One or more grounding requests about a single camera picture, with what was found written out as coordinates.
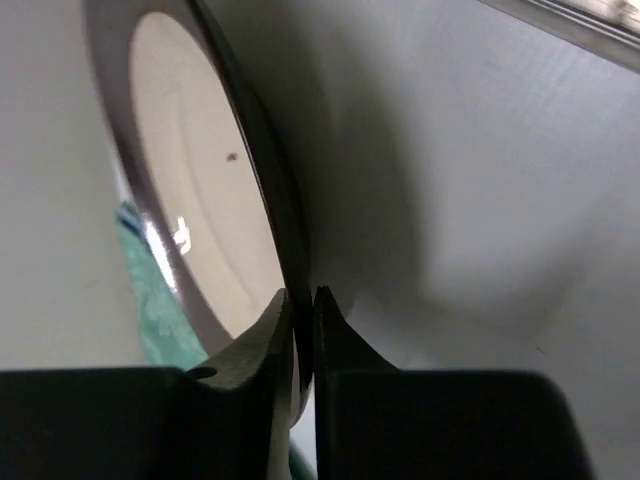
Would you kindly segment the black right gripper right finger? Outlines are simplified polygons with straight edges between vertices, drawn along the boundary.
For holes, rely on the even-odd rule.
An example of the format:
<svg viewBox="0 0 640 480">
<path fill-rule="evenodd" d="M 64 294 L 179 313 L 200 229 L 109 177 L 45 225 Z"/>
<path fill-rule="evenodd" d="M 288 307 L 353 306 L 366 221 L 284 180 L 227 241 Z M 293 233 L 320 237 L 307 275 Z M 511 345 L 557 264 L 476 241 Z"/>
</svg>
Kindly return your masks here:
<svg viewBox="0 0 640 480">
<path fill-rule="evenodd" d="M 314 300 L 313 367 L 318 477 L 373 477 L 381 446 L 375 382 L 395 367 L 348 324 L 327 286 Z"/>
</svg>

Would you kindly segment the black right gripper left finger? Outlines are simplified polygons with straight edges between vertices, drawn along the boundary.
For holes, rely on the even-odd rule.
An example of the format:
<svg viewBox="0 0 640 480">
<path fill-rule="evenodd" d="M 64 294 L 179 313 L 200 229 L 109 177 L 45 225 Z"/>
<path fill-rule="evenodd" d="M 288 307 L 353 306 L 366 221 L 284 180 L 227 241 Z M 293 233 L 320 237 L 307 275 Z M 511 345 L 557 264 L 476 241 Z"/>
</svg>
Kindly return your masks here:
<svg viewBox="0 0 640 480">
<path fill-rule="evenodd" d="M 280 289 L 249 330 L 189 371 L 176 405 L 175 478 L 289 478 L 292 320 Z"/>
</svg>

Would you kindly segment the round metal plate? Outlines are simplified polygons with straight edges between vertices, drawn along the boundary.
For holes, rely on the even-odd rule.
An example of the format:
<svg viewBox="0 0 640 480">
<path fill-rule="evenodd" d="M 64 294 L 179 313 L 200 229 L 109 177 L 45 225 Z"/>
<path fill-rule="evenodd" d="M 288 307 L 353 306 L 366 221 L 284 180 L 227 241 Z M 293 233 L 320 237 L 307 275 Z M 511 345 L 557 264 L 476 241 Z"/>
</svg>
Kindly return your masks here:
<svg viewBox="0 0 640 480">
<path fill-rule="evenodd" d="M 295 314 L 290 418 L 312 372 L 309 241 L 297 182 L 205 1 L 88 1 L 96 90 L 144 236 L 209 354 L 278 291 Z"/>
</svg>

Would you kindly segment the green satin tablecloth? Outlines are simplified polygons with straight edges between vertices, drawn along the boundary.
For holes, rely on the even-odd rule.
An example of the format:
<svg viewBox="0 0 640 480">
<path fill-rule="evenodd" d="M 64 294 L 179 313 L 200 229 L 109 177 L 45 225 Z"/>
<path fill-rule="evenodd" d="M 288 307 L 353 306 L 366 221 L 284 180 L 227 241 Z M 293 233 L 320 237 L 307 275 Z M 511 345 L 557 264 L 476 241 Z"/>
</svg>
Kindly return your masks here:
<svg viewBox="0 0 640 480">
<path fill-rule="evenodd" d="M 204 362 L 208 355 L 165 282 L 132 203 L 120 204 L 115 226 L 136 298 L 136 325 L 145 358 L 155 366 L 182 370 Z"/>
</svg>

